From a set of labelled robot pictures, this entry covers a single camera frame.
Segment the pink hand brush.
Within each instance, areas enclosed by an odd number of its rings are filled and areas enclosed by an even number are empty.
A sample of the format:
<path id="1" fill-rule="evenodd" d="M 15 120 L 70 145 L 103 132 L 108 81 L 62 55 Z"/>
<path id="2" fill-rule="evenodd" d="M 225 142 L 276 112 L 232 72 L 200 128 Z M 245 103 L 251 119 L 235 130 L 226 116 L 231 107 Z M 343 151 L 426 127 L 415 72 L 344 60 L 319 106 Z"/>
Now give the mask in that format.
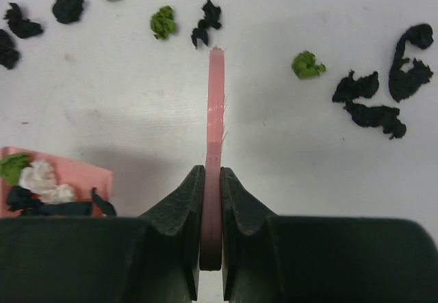
<path id="1" fill-rule="evenodd" d="M 222 263 L 222 200 L 220 169 L 224 137 L 224 51 L 209 52 L 207 86 L 207 143 L 203 190 L 199 267 L 217 271 Z"/>

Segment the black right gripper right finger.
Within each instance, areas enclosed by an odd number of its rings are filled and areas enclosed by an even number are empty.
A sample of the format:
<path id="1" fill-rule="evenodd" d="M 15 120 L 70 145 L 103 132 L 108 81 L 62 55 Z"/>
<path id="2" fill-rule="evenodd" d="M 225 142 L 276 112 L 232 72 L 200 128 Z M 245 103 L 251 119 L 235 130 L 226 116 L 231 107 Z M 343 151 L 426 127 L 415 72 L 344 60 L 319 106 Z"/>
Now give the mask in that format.
<path id="1" fill-rule="evenodd" d="M 436 302 L 437 247 L 394 218 L 277 215 L 220 172 L 228 302 Z"/>

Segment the pink plastic dustpan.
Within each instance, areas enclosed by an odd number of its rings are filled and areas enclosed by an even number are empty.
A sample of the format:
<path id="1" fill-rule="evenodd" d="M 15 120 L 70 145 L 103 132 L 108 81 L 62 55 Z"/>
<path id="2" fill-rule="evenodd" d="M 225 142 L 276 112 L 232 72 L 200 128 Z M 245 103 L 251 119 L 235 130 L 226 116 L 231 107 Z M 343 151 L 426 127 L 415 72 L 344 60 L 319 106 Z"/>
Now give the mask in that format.
<path id="1" fill-rule="evenodd" d="M 48 161 L 54 167 L 58 183 L 68 183 L 74 187 L 79 201 L 90 201 L 90 191 L 93 187 L 97 189 L 97 194 L 104 200 L 109 201 L 112 196 L 113 176 L 110 170 L 81 161 L 24 148 L 13 146 L 1 148 L 2 159 L 5 156 L 16 153 L 27 153 L 32 161 L 38 159 Z"/>

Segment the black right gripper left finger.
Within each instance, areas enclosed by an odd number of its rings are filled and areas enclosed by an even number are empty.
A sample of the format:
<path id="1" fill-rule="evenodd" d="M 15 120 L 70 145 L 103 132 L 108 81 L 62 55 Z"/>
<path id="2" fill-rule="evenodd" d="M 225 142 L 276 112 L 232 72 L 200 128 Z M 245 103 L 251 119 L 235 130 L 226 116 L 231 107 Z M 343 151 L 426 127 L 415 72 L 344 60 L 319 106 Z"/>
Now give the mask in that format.
<path id="1" fill-rule="evenodd" d="M 136 218 L 1 220 L 2 302 L 193 302 L 203 166 Z"/>

